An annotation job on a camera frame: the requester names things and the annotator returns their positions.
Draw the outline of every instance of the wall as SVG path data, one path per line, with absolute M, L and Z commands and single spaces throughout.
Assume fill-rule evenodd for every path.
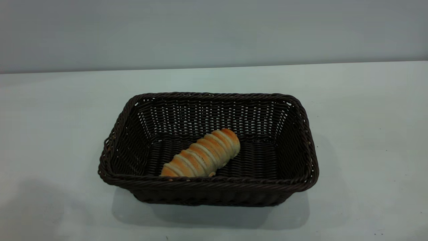
M 0 72 L 428 59 L 427 0 L 0 0 Z

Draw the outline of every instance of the golden brown crust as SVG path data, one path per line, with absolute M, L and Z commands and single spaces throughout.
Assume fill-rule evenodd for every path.
M 226 150 L 226 146 L 216 136 L 207 134 L 204 136 L 204 140 L 209 141 L 214 146 L 215 150 L 217 150 L 217 153 L 220 155 L 222 163 L 230 158 L 229 152 Z
M 215 130 L 212 132 L 212 135 L 217 137 L 218 139 L 220 139 L 223 144 L 226 146 L 226 149 L 228 150 L 229 153 L 229 158 L 233 158 L 234 154 L 235 154 L 235 150 L 233 148 L 233 143 L 232 140 L 228 140 L 227 135 L 225 135 L 224 133 L 222 133 L 219 130 Z
M 235 157 L 241 148 L 236 134 L 229 129 L 215 130 L 175 155 L 165 163 L 160 176 L 200 177 L 213 176 Z
M 161 177 L 167 176 L 167 177 L 178 177 L 177 173 L 175 173 L 173 170 L 171 170 L 168 166 L 163 166 Z
M 235 156 L 236 156 L 238 152 L 241 150 L 241 143 L 239 142 L 239 138 L 236 136 L 236 134 L 233 131 L 229 129 L 222 129 L 221 132 L 225 133 L 233 141 L 233 147 L 235 149 Z
M 195 143 L 191 144 L 187 150 L 192 151 L 198 156 L 200 156 L 202 160 L 205 162 L 205 164 L 207 165 L 207 169 L 212 170 L 214 164 L 211 161 L 211 158 L 204 151 L 202 151 L 197 145 L 195 145 Z
M 185 158 L 191 166 L 194 168 L 195 177 L 203 177 L 205 176 L 205 170 L 202 165 L 196 160 L 196 158 L 187 150 L 182 150 L 180 152 L 180 156 Z

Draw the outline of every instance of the dark brown wicker basket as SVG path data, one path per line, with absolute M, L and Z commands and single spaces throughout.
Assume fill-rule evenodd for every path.
M 222 128 L 241 151 L 216 176 L 159 177 L 175 154 Z M 148 93 L 123 108 L 98 174 L 142 202 L 261 207 L 312 187 L 318 163 L 305 109 L 290 95 Z

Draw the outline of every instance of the bread roll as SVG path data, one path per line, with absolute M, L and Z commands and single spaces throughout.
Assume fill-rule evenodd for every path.
M 236 157 L 240 149 L 241 144 L 233 131 L 215 130 L 165 163 L 160 176 L 211 177 L 217 169 Z

